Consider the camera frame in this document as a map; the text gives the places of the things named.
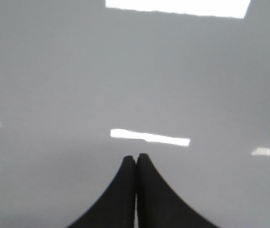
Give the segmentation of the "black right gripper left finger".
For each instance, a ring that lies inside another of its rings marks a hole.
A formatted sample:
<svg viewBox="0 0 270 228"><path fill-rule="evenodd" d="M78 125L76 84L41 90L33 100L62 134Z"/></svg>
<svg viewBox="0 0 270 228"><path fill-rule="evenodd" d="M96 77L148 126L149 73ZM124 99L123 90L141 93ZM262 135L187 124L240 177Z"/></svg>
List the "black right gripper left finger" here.
<svg viewBox="0 0 270 228"><path fill-rule="evenodd" d="M103 194L70 228L133 228L135 219L136 164L125 156Z"/></svg>

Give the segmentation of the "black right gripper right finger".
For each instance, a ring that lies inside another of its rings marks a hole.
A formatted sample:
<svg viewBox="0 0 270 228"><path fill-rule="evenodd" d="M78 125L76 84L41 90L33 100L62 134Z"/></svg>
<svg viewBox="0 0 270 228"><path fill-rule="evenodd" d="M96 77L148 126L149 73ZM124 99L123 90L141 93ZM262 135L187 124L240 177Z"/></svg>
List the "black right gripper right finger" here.
<svg viewBox="0 0 270 228"><path fill-rule="evenodd" d="M186 204L162 178L148 154L137 159L137 216L140 228L215 228Z"/></svg>

